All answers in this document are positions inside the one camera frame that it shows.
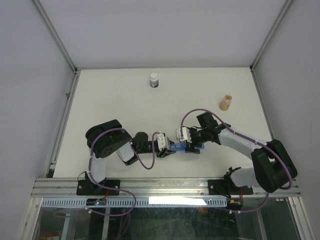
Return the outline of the blue weekly pill organizer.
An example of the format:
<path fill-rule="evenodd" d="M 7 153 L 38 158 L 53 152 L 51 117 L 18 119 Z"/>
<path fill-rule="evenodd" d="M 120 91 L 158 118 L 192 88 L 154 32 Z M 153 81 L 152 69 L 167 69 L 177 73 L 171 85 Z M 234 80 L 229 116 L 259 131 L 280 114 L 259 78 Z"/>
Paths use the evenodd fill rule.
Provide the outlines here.
<path fill-rule="evenodd" d="M 169 149 L 169 150 L 172 150 L 172 151 L 175 151 L 175 153 L 176 153 L 176 152 L 183 152 L 183 153 L 185 153 L 185 148 L 186 148 L 186 147 L 191 147 L 191 148 L 193 148 L 193 147 L 191 146 L 191 143 L 184 141 L 184 142 L 171 143 L 168 149 Z M 202 144 L 201 147 L 195 147 L 195 148 L 196 148 L 196 149 L 199 149 L 199 150 L 201 151 L 201 150 L 203 150 L 203 149 L 205 148 L 205 145 Z"/>

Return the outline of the white pill bottle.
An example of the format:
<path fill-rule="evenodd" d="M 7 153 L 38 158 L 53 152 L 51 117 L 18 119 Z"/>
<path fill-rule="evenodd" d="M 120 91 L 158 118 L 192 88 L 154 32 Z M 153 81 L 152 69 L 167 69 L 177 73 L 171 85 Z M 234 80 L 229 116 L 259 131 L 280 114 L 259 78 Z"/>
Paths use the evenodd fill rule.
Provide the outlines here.
<path fill-rule="evenodd" d="M 149 84 L 152 88 L 157 88 L 159 86 L 159 76 L 157 73 L 153 72 L 150 74 Z"/>

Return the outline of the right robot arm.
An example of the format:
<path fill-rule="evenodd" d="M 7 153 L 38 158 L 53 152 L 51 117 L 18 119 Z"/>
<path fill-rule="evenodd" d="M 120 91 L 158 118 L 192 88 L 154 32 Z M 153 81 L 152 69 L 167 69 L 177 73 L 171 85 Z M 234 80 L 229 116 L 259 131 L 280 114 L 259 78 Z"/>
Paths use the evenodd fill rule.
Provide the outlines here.
<path fill-rule="evenodd" d="M 177 139 L 187 144 L 186 152 L 199 154 L 202 144 L 212 142 L 229 147 L 252 162 L 251 167 L 229 168 L 223 182 L 226 192 L 234 194 L 244 186 L 260 186 L 267 193 L 293 187 L 298 171 L 281 141 L 261 141 L 248 136 L 205 109 L 197 120 L 200 128 L 181 123 L 176 131 Z"/>

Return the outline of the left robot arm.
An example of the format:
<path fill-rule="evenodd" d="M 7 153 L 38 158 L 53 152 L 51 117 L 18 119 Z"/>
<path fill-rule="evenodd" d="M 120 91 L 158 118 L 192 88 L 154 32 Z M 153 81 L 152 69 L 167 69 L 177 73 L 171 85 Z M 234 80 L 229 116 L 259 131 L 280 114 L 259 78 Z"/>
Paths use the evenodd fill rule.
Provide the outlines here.
<path fill-rule="evenodd" d="M 150 170 L 155 165 L 155 158 L 165 158 L 176 151 L 171 149 L 175 143 L 170 141 L 163 132 L 153 133 L 149 139 L 147 133 L 138 132 L 132 137 L 117 119 L 91 127 L 85 134 L 90 151 L 87 188 L 93 194 L 100 194 L 105 188 L 107 157 L 116 153 L 121 161 L 130 166 L 141 161 L 140 154 L 152 154 Z"/>

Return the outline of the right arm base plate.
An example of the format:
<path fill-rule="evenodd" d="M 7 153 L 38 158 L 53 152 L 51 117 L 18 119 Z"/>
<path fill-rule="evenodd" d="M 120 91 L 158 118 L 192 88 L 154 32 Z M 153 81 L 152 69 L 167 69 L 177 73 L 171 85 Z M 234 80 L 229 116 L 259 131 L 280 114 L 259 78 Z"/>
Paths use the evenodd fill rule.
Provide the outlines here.
<path fill-rule="evenodd" d="M 248 186 L 237 187 L 232 181 L 225 179 L 209 179 L 207 181 L 209 195 L 222 195 L 230 198 L 231 195 L 253 195 L 253 189 Z"/>

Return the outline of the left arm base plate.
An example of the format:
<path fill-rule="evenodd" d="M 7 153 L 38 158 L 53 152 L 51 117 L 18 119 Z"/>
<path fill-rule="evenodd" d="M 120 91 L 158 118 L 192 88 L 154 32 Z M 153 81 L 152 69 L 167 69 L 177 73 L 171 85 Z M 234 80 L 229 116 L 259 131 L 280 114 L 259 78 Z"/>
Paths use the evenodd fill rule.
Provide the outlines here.
<path fill-rule="evenodd" d="M 101 185 L 112 188 L 111 190 L 98 186 L 91 182 L 89 179 L 79 180 L 77 184 L 76 195 L 77 196 L 118 196 L 120 192 L 121 181 L 119 179 L 105 179 L 100 182 Z"/>

